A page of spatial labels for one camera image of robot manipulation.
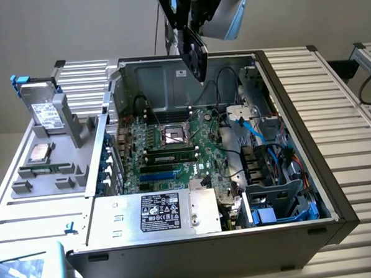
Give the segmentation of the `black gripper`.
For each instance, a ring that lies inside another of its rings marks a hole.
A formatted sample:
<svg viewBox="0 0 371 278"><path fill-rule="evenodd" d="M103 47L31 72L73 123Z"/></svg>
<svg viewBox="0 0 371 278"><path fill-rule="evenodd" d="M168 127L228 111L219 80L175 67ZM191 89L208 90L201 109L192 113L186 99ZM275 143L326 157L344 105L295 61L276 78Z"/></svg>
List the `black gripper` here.
<svg viewBox="0 0 371 278"><path fill-rule="evenodd" d="M157 0L173 29L199 28L210 21L221 0Z"/></svg>

